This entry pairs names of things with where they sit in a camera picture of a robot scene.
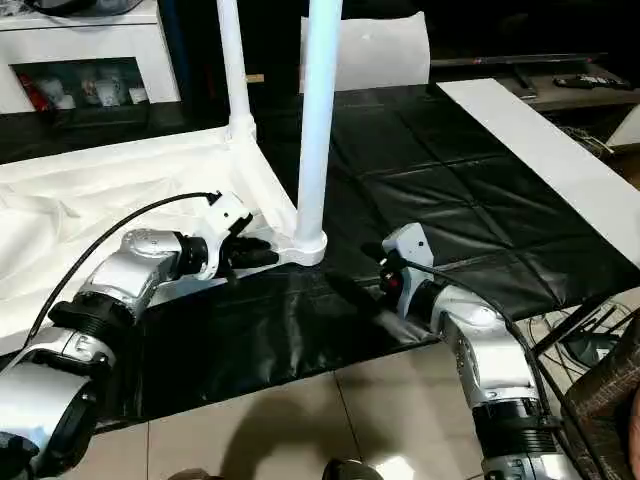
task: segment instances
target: tile floor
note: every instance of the tile floor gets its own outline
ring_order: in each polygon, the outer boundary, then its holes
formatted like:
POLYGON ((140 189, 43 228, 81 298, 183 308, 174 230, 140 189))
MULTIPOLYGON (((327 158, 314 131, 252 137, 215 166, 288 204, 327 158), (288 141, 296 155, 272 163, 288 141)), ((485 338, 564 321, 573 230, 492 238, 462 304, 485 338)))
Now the tile floor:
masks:
MULTIPOLYGON (((616 300, 636 308, 640 289, 616 300)), ((553 323, 558 315, 547 319, 553 323)), ((535 339, 547 328, 541 318, 531 323, 535 339)), ((549 357, 559 360, 554 351, 549 357)), ((552 361, 547 365, 565 389, 577 378, 552 361)), ((402 465, 393 480, 479 474, 481 451, 446 347, 391 355, 99 435, 63 478, 319 480, 333 457, 402 465)))

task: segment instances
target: brown wicker chair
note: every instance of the brown wicker chair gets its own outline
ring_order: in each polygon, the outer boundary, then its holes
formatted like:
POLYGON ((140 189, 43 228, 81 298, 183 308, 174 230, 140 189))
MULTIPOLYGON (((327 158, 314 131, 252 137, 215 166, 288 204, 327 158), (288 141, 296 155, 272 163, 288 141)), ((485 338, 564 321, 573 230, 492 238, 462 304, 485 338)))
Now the brown wicker chair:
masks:
MULTIPOLYGON (((566 395, 612 480, 635 480, 628 455, 629 424, 639 384, 640 321, 633 320, 609 355, 583 375, 566 395)), ((568 418, 565 423, 578 463, 589 478, 600 478, 568 418)))

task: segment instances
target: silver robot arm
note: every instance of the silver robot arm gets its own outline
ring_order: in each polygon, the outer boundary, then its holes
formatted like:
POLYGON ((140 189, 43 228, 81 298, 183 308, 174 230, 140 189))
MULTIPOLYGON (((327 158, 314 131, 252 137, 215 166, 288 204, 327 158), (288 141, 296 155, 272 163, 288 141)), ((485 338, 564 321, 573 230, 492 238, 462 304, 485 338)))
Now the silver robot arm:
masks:
POLYGON ((158 286, 277 261, 267 242, 237 237, 251 219, 240 200, 226 194, 211 206, 200 236, 128 232, 73 300, 51 309, 53 326, 0 372, 0 480, 57 476, 77 465, 110 372, 158 286), (249 261, 236 255, 252 249, 249 261))
MULTIPOLYGON (((432 266, 422 226, 409 224, 382 243, 387 255, 432 266)), ((504 319, 477 295, 443 285, 429 273, 383 265, 383 290, 397 300, 401 318, 428 325, 456 357, 460 383, 473 413, 485 479, 580 478, 556 447, 522 346, 504 319)))

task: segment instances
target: black leather mat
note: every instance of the black leather mat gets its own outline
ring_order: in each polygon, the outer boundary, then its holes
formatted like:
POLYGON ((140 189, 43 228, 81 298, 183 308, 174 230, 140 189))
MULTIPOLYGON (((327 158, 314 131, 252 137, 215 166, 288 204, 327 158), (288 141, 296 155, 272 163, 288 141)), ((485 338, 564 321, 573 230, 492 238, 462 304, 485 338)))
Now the black leather mat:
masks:
MULTIPOLYGON (((259 143, 294 201, 299 107, 256 114, 259 143)), ((324 262, 150 310, 125 362, 129 381, 119 382, 120 414, 170 415, 427 343, 359 315, 324 278, 340 272, 373 288, 377 265, 359 246, 408 222, 422 223, 438 266, 517 319, 640 283, 634 265, 440 91, 338 94, 330 156, 324 262)))

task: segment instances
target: white pole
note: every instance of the white pole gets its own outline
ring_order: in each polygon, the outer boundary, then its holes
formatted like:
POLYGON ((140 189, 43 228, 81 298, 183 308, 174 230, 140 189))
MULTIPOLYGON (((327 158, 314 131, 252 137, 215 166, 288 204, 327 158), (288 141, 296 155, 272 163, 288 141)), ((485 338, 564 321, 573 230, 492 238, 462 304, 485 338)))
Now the white pole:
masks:
POLYGON ((342 0, 311 0, 304 76, 298 219, 294 243, 303 251, 323 249, 324 192, 333 114, 342 0))
POLYGON ((250 132, 255 135, 255 123, 249 109, 247 75, 244 69, 242 36, 236 0, 218 0, 218 19, 224 69, 229 91, 229 127, 231 135, 250 132))

